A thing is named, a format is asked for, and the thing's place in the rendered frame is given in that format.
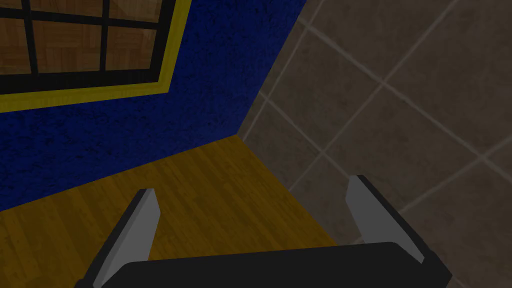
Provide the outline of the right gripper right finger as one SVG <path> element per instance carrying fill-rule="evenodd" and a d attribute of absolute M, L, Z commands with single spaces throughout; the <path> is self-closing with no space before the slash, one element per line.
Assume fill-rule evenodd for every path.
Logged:
<path fill-rule="evenodd" d="M 397 244 L 421 264 L 437 258 L 400 212 L 362 174 L 349 177 L 345 201 L 364 243 Z"/>

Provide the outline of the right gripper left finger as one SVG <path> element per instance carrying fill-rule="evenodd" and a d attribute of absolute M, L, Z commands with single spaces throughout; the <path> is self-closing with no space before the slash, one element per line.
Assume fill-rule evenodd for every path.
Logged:
<path fill-rule="evenodd" d="M 79 280 L 79 288 L 102 288 L 122 266 L 147 261 L 160 217 L 155 190 L 138 190 Z"/>

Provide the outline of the yellow framed window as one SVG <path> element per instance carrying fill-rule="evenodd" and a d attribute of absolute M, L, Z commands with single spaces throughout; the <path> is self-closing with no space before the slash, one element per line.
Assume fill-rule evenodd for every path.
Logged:
<path fill-rule="evenodd" d="M 167 93 L 192 0 L 0 0 L 0 114 Z"/>

